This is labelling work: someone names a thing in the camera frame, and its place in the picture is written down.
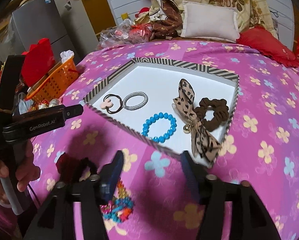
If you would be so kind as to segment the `brown patterned cloth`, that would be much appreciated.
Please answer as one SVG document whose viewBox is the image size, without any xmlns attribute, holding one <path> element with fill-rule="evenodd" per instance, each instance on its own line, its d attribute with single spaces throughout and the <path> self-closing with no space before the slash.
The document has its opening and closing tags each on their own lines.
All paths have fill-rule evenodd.
<svg viewBox="0 0 299 240">
<path fill-rule="evenodd" d="M 155 39 L 178 37 L 182 31 L 181 0 L 151 0 L 149 19 Z"/>
</svg>

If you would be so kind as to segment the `Santa plush toy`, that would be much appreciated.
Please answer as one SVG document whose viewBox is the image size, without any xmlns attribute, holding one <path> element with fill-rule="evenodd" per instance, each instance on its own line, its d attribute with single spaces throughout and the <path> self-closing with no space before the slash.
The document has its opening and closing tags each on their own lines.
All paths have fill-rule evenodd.
<svg viewBox="0 0 299 240">
<path fill-rule="evenodd" d="M 149 7 L 144 7 L 135 14 L 134 22 L 136 25 L 150 23 Z"/>
</svg>

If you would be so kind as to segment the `orange plastic basket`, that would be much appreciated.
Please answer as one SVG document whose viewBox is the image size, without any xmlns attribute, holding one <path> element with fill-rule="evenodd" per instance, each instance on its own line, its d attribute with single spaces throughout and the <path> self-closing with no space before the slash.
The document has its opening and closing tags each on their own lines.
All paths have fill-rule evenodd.
<svg viewBox="0 0 299 240">
<path fill-rule="evenodd" d="M 58 62 L 45 76 L 43 76 L 27 93 L 26 100 L 36 103 L 50 102 L 58 99 L 66 89 L 77 80 L 79 72 L 73 56 L 64 63 Z"/>
</svg>

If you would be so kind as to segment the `striped tray box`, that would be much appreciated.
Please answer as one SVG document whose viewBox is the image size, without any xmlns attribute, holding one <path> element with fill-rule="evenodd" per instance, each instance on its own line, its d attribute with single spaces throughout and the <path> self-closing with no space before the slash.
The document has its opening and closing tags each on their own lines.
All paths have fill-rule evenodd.
<svg viewBox="0 0 299 240">
<path fill-rule="evenodd" d="M 173 99 L 178 96 L 181 79 L 187 80 L 193 87 L 195 107 L 202 98 L 227 101 L 228 120 L 211 132 L 222 144 L 232 123 L 239 89 L 239 76 L 223 69 L 178 60 L 136 57 L 104 78 L 84 97 L 84 101 L 97 114 L 132 136 L 177 158 L 182 151 L 192 152 L 191 135 L 184 132 L 185 124 L 172 106 Z M 135 111 L 122 109 L 111 114 L 101 108 L 106 98 L 113 100 L 114 108 L 118 108 L 120 101 L 133 92 L 147 94 L 148 102 L 145 106 Z M 165 142 L 154 142 L 153 139 L 166 133 L 167 121 L 157 121 L 147 136 L 142 135 L 146 120 L 159 113 L 171 114 L 176 119 L 176 131 Z"/>
</svg>

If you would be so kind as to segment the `beige pillow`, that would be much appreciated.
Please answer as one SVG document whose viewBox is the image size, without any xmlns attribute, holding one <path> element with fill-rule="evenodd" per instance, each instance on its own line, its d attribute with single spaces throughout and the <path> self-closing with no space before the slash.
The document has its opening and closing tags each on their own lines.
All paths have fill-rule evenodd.
<svg viewBox="0 0 299 240">
<path fill-rule="evenodd" d="M 239 38 L 237 10 L 197 2 L 183 1 L 184 19 L 181 37 L 236 42 Z"/>
</svg>

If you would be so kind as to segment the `pink floral bedspread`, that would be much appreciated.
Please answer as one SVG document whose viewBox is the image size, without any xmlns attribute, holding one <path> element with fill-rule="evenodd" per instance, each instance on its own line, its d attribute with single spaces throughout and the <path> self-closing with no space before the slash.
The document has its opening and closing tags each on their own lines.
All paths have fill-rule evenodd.
<svg viewBox="0 0 299 240">
<path fill-rule="evenodd" d="M 90 90 L 135 57 L 200 63 L 239 75 L 237 108 L 212 173 L 231 183 L 250 181 L 281 238 L 299 239 L 299 68 L 243 45 L 216 42 L 107 48 L 80 62 L 83 73 L 63 94 L 63 103 L 83 103 Z M 36 137 L 33 147 L 41 175 L 31 186 L 41 202 L 59 179 L 56 162 L 62 154 L 101 166 L 122 150 L 122 182 L 135 205 L 125 222 L 105 222 L 109 238 L 195 239 L 204 209 L 191 199 L 180 164 L 92 110 Z"/>
</svg>

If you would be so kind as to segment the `leopard bow scrunchie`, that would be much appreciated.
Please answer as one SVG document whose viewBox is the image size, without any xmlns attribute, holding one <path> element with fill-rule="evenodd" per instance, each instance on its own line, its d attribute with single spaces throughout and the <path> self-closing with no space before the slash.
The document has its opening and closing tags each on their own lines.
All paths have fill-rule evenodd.
<svg viewBox="0 0 299 240">
<path fill-rule="evenodd" d="M 229 108 L 225 99 L 202 98 L 194 106 L 195 92 L 191 84 L 181 79 L 178 96 L 173 99 L 173 109 L 184 122 L 184 132 L 191 135 L 194 157 L 200 157 L 211 166 L 216 161 L 221 143 L 211 134 L 229 118 Z"/>
</svg>

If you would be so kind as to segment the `grey cabinet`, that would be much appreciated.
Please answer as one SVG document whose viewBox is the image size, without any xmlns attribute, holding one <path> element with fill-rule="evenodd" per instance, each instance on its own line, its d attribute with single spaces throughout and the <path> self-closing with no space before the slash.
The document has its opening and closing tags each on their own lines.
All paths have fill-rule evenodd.
<svg viewBox="0 0 299 240">
<path fill-rule="evenodd" d="M 96 49 L 98 39 L 81 0 L 12 0 L 0 20 L 0 60 L 48 38 L 56 59 L 72 50 L 75 63 Z"/>
</svg>

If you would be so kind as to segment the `clear plastic bag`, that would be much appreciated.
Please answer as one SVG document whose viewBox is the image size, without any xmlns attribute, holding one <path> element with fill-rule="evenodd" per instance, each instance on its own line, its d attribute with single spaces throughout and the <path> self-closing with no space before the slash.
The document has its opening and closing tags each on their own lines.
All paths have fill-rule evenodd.
<svg viewBox="0 0 299 240">
<path fill-rule="evenodd" d="M 151 23 L 134 24 L 132 20 L 125 19 L 118 26 L 99 33 L 97 50 L 148 42 L 152 38 L 152 30 Z"/>
</svg>

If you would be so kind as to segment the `white tissue paper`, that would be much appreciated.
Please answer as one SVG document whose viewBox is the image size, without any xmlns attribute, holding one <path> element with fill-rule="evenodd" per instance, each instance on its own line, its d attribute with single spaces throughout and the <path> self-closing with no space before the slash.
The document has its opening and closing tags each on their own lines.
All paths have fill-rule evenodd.
<svg viewBox="0 0 299 240">
<path fill-rule="evenodd" d="M 60 53 L 61 62 L 65 63 L 68 59 L 74 57 L 75 53 L 72 50 L 62 51 Z"/>
</svg>

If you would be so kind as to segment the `red cushion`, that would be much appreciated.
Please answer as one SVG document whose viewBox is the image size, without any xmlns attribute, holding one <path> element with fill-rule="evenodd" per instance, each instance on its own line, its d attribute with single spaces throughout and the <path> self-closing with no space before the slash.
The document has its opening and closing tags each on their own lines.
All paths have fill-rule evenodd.
<svg viewBox="0 0 299 240">
<path fill-rule="evenodd" d="M 256 49 L 285 67 L 299 67 L 299 60 L 294 53 L 260 25 L 240 33 L 236 43 Z"/>
</svg>

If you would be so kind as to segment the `silver ornament ball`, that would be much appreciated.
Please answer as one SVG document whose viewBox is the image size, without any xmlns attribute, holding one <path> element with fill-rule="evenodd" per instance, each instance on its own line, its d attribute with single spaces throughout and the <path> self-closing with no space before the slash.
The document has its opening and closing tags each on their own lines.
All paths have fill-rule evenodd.
<svg viewBox="0 0 299 240">
<path fill-rule="evenodd" d="M 52 99 L 52 100 L 50 101 L 50 103 L 49 103 L 49 107 L 55 107 L 55 106 L 58 106 L 58 105 L 60 105 L 60 104 L 61 104 L 61 102 L 60 102 L 59 99 Z"/>
</svg>

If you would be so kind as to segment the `red satin bow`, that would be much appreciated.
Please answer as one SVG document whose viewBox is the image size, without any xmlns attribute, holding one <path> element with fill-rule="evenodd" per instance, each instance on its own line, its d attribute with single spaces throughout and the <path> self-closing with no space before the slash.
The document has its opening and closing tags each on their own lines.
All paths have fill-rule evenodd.
<svg viewBox="0 0 299 240">
<path fill-rule="evenodd" d="M 65 184 L 78 183 L 87 168 L 89 168 L 91 174 L 97 173 L 97 166 L 88 158 L 78 160 L 66 153 L 58 158 L 56 168 L 60 174 L 59 180 Z"/>
</svg>

